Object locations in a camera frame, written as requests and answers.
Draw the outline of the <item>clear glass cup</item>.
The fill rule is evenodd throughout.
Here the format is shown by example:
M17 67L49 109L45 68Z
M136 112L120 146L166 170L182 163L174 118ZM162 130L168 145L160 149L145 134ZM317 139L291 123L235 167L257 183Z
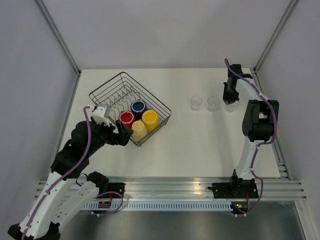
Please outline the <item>clear glass cup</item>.
M207 110L209 112L215 112L220 107L220 100L215 96L210 96L207 99Z
M239 105L240 102L235 101L234 103L226 103L224 108L227 112L232 113Z
M201 109L201 106L202 106L202 98L200 96L192 96L190 98L190 109L192 111L198 111Z

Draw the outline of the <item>blue mug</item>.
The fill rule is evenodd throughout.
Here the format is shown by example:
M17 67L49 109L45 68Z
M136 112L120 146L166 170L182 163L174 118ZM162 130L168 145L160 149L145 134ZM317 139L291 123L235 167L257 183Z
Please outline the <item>blue mug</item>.
M131 112L137 120L142 118L145 111L148 110L146 103L143 100L136 100L130 106Z

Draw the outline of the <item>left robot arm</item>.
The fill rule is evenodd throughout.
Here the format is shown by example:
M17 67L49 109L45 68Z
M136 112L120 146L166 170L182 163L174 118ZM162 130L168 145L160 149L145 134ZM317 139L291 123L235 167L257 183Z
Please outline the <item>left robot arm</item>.
M94 119L79 122L55 156L45 187L31 211L22 222L11 225L7 233L15 240L58 240L87 202L112 193L109 179L94 171L80 189L62 203L66 192L89 165L89 158L104 145L125 146L132 134L119 120L116 125Z

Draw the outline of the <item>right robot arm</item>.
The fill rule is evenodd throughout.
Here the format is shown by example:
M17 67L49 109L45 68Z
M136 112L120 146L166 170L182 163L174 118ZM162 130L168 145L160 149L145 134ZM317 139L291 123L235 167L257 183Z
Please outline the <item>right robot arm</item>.
M222 99L225 105L231 106L240 100L247 101L242 133L245 143L240 161L230 177L228 192L235 198L241 197L246 190L255 188L255 164L263 146L272 144L278 130L279 102L265 96L255 84L250 74L243 73L240 64L229 64L227 81L223 83Z

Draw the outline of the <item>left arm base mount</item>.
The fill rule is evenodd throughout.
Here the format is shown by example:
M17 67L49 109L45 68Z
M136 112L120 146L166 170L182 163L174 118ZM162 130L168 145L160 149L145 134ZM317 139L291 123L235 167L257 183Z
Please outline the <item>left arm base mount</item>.
M118 194L120 194L123 197L125 193L125 187L126 187L126 184L124 182L110 182L108 184L108 188L106 189L108 193L102 196L99 196L98 198L106 199L106 201L110 201L113 199L120 200L121 198Z

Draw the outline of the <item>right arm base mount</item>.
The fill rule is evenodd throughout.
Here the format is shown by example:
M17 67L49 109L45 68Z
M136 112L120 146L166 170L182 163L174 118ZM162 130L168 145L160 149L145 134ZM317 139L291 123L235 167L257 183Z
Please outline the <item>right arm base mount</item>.
M214 199L257 199L259 197L255 180L216 182L207 187Z

